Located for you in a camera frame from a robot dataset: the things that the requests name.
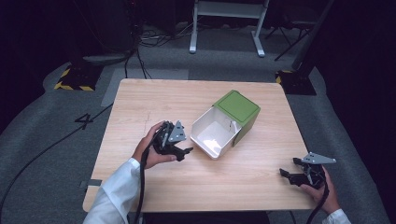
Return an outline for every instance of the table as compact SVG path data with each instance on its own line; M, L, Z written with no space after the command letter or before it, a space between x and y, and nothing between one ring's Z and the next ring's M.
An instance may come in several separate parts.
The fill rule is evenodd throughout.
M236 18L250 18L258 19L256 31L252 31L254 45L256 46L259 57L264 57L265 53L262 49L262 42L259 39L260 30L262 29L262 22L264 21L265 12L267 10L268 1L264 4L242 4L242 3L227 3L227 2L206 2L195 0L193 26L190 42L190 53L195 53L197 48L197 24L198 15L201 16L221 16L221 17L236 17Z
M191 125L221 96L237 90L261 107L252 129L218 160L194 147L184 161L146 171L143 212L311 209L314 203L279 168L300 173L293 157L307 154L280 85L257 82L124 79L120 83L92 179L106 179L134 152L149 128L161 120ZM99 188L89 186L83 203L89 211Z

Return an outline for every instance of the open box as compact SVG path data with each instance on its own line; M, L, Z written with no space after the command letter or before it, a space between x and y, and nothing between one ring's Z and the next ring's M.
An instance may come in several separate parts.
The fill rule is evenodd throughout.
M230 91L192 124L191 140L216 160L251 129L260 107Z

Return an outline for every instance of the lab coat sleeve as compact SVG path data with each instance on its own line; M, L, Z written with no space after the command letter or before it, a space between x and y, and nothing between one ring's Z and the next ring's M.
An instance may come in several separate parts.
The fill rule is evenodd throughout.
M99 188L84 224L123 223L138 192L140 164L129 159Z
M347 215L342 209L338 209L335 212L329 214L329 216L322 221L322 224L350 224Z

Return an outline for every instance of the person's hand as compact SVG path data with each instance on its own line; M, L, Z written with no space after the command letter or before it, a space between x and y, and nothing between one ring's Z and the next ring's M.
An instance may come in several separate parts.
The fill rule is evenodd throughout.
M326 182L329 186L329 196L327 197L326 202L323 204L322 209L327 215L335 212L340 209L340 204L337 200L337 193L335 192L334 184L330 179L328 171L323 167L324 173L326 174ZM307 194L309 194L312 198L314 198L315 203L319 203L323 193L324 193L324 185L320 189L314 189L311 186L302 184L300 188Z
M153 138L154 134L161 128L162 125L163 125L163 121L159 122L158 124L156 124L150 128L150 130L148 131L148 134L145 137L143 137L142 140L140 140L139 144L137 145L136 149L134 150L134 155L132 155L132 158L134 158L138 162L141 162L143 151L149 145L149 142ZM150 147L149 153L148 153L148 161L146 164L146 169L151 168L158 163L167 162L167 161L175 161L176 159L177 159L177 157L175 155L160 155L155 151L155 149L153 147Z

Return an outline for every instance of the black equipment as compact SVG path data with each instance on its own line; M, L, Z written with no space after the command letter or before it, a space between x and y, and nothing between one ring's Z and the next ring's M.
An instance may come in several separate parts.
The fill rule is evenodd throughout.
M286 177L291 185L300 187L302 184L306 184L315 189L319 189L322 187L323 181L326 180L321 164L335 163L336 160L309 152L309 154L302 159L293 158L293 162L302 167L303 174L290 174L283 169L279 169L280 174Z
M177 121L175 125L172 122L165 121L161 129L157 132L152 145L158 154L173 154L177 157L178 161L182 161L184 160L184 155L192 151L192 147L184 150L175 147L175 144L184 140L186 140L186 134L184 134L180 121Z

